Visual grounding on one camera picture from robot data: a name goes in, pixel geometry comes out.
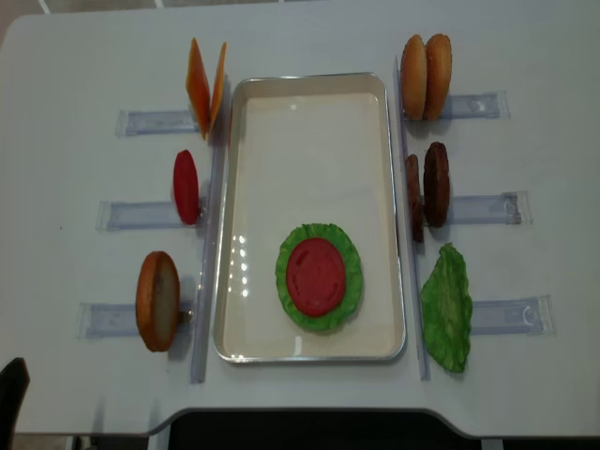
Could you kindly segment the brown meat patty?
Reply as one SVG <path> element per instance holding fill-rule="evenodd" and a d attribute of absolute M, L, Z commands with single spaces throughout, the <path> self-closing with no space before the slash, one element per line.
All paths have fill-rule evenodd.
<path fill-rule="evenodd" d="M 411 212 L 412 239 L 417 243 L 424 242 L 424 223 L 421 206 L 418 158 L 415 154 L 405 159 L 407 195 Z"/>
<path fill-rule="evenodd" d="M 441 228 L 450 203 L 449 164 L 446 148 L 433 142 L 427 150 L 424 168 L 424 213 L 430 227 Z"/>

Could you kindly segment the red tomato slice on tray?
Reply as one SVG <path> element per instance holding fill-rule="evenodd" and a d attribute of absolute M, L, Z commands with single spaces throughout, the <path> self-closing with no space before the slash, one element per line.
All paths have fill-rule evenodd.
<path fill-rule="evenodd" d="M 312 318 L 335 309 L 346 289 L 345 265 L 336 247 L 324 238 L 309 238 L 292 251 L 286 267 L 292 303 Z"/>

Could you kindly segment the upright red tomato slice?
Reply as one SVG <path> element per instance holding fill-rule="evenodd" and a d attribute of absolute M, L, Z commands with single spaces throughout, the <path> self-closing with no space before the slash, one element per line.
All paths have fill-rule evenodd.
<path fill-rule="evenodd" d="M 198 174 L 188 150 L 179 152 L 173 168 L 173 196 L 181 220 L 194 225 L 200 214 Z"/>

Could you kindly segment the bread slice lower left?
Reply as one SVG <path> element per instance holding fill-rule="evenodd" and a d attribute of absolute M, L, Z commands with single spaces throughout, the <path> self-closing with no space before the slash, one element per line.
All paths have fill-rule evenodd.
<path fill-rule="evenodd" d="M 170 255 L 153 251 L 143 260 L 135 302 L 136 324 L 146 348 L 169 350 L 178 326 L 180 281 Z"/>

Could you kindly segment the upright green lettuce leaf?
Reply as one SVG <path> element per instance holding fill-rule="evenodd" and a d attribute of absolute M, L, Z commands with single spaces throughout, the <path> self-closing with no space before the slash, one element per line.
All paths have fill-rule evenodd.
<path fill-rule="evenodd" d="M 462 373 L 471 350 L 473 300 L 465 259 L 451 243 L 439 258 L 421 293 L 427 352 L 444 370 Z"/>

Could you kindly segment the right orange cheese slice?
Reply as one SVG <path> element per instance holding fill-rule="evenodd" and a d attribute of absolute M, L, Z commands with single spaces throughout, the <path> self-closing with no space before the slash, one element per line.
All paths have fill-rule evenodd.
<path fill-rule="evenodd" d="M 223 97 L 223 86 L 224 86 L 224 77 L 225 77 L 224 63 L 225 63 L 226 49 L 227 49 L 227 43 L 224 42 L 220 49 L 219 60 L 218 60 L 218 64 L 217 64 L 216 78 L 215 78 L 215 82 L 214 82 L 214 86 L 213 86 L 213 93 L 212 93 L 212 98 L 211 98 L 209 134 L 212 134 L 213 130 L 215 129 L 217 118 L 218 118 L 218 112 L 219 112 L 220 104 L 221 104 L 222 97 Z"/>

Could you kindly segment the orange cheese slice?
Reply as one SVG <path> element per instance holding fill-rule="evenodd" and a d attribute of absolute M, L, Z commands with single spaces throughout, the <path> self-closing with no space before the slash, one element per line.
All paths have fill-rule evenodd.
<path fill-rule="evenodd" d="M 210 128 L 210 92 L 196 38 L 191 40 L 188 54 L 186 89 L 199 131 L 206 140 Z"/>
<path fill-rule="evenodd" d="M 215 82 L 214 82 L 214 86 L 213 86 L 213 93 L 212 93 L 212 98 L 211 98 L 209 134 L 212 134 L 213 130 L 215 129 L 217 118 L 218 118 L 218 112 L 219 112 L 220 104 L 221 104 L 222 97 L 223 97 L 223 86 L 224 86 L 224 77 L 225 77 L 224 63 L 225 63 L 226 49 L 227 49 L 227 43 L 224 42 L 220 49 L 219 60 L 218 60 L 218 64 L 217 64 L 216 78 L 215 78 Z"/>

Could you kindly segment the left orange cheese slice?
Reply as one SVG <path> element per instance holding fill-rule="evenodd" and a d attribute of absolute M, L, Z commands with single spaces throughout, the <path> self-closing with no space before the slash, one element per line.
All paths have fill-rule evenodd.
<path fill-rule="evenodd" d="M 199 131 L 206 140 L 210 128 L 210 92 L 196 38 L 191 40 L 188 54 L 186 89 Z"/>

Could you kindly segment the left bun half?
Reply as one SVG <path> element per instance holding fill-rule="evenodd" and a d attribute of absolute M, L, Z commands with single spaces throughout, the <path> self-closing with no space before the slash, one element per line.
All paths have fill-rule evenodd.
<path fill-rule="evenodd" d="M 405 115 L 421 120 L 427 95 L 427 58 L 425 44 L 418 34 L 409 38 L 401 56 L 400 94 Z"/>

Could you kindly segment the bun half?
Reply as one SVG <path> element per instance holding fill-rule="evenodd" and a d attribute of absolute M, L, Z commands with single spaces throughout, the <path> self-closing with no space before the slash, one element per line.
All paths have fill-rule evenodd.
<path fill-rule="evenodd" d="M 426 44 L 427 95 L 424 118 L 437 120 L 443 110 L 452 76 L 452 46 L 447 35 L 436 34 Z"/>
<path fill-rule="evenodd" d="M 409 38 L 401 56 L 400 94 L 405 115 L 421 120 L 427 95 L 427 58 L 425 44 L 418 34 Z"/>

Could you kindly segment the clear long rail left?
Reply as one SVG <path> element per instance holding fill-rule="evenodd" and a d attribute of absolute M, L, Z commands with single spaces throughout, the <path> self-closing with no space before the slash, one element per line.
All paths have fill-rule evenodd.
<path fill-rule="evenodd" d="M 221 242 L 219 222 L 222 216 L 222 190 L 226 179 L 228 136 L 231 122 L 231 82 L 224 78 L 223 98 L 212 140 L 212 166 L 207 206 L 204 215 L 202 273 L 194 319 L 194 340 L 190 363 L 190 382 L 205 381 L 210 338 L 210 321 L 215 283 L 218 279 L 218 255 Z"/>

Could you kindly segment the clear long rail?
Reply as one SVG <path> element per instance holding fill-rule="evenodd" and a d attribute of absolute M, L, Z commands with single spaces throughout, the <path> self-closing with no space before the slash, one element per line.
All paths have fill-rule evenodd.
<path fill-rule="evenodd" d="M 430 380 L 430 364 L 429 364 L 429 356 L 425 346 L 425 341 L 423 337 L 423 321 L 422 321 L 422 311 L 421 311 L 421 301 L 420 301 L 420 284 L 419 284 L 419 276 L 418 276 L 418 267 L 417 267 L 417 258 L 416 258 L 416 248 L 415 243 L 413 241 L 413 232 L 412 232 L 412 214 L 411 208 L 409 205 L 409 195 L 408 195 L 408 170 L 406 169 L 406 157 L 408 156 L 408 146 L 406 143 L 406 127 L 405 127 L 405 119 L 404 119 L 404 110 L 401 99 L 401 89 L 400 89 L 400 62 L 401 55 L 397 54 L 395 56 L 395 66 L 394 66 L 394 81 L 395 81 L 395 97 L 396 97 L 396 118 L 397 118 L 397 139 L 399 146 L 399 164 L 401 169 L 401 178 L 402 178 L 402 187 L 404 188 L 403 199 L 406 203 L 404 216 L 406 218 L 406 234 L 407 234 L 407 248 L 409 255 L 409 274 L 410 274 L 410 285 L 412 294 L 410 296 L 412 300 L 412 309 L 414 316 L 414 327 L 415 327 L 415 346 L 418 358 L 418 366 L 419 366 L 419 376 L 422 382 L 427 382 Z"/>
<path fill-rule="evenodd" d="M 207 206 L 204 215 L 202 273 L 194 319 L 194 340 L 190 363 L 190 382 L 205 381 L 210 338 L 210 321 L 215 283 L 218 279 L 218 255 L 221 242 L 219 222 L 222 216 L 222 190 L 226 179 L 228 136 L 231 122 L 231 82 L 224 78 L 223 98 L 212 140 L 212 166 Z"/>

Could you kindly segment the clear long rail right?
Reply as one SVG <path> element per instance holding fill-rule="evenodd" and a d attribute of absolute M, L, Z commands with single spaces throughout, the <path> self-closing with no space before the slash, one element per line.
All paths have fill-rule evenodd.
<path fill-rule="evenodd" d="M 420 301 L 420 284 L 419 284 L 419 276 L 418 276 L 418 267 L 417 267 L 417 258 L 416 258 L 416 248 L 415 243 L 413 241 L 413 232 L 412 232 L 412 214 L 411 208 L 409 205 L 409 195 L 408 195 L 408 170 L 406 169 L 406 157 L 408 156 L 408 146 L 406 143 L 406 127 L 405 127 L 405 119 L 404 119 L 404 110 L 401 99 L 401 89 L 400 89 L 400 62 L 401 55 L 397 54 L 395 56 L 395 66 L 394 66 L 394 81 L 395 81 L 395 97 L 396 97 L 396 118 L 397 118 L 397 139 L 399 146 L 399 164 L 401 169 L 401 178 L 402 178 L 402 187 L 404 188 L 403 199 L 406 203 L 404 216 L 406 218 L 406 234 L 407 234 L 407 248 L 409 255 L 409 274 L 410 274 L 410 285 L 412 294 L 410 296 L 412 300 L 412 309 L 414 316 L 414 327 L 415 327 L 415 346 L 418 358 L 418 366 L 419 366 L 419 376 L 422 382 L 427 382 L 430 380 L 430 364 L 429 364 L 429 356 L 425 346 L 425 341 L 423 337 L 423 321 L 422 321 L 422 311 L 421 311 L 421 301 Z"/>

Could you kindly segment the clear holder rail middle left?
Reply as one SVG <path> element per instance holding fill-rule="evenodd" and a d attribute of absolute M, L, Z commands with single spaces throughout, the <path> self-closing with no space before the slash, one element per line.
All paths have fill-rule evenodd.
<path fill-rule="evenodd" d="M 100 202 L 96 230 L 163 230 L 186 228 L 173 202 Z"/>

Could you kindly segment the clear holder rail lower right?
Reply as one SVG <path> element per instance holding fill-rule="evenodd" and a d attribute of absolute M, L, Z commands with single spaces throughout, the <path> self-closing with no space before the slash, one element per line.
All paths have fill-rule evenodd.
<path fill-rule="evenodd" d="M 550 296 L 473 303 L 473 336 L 554 335 Z"/>

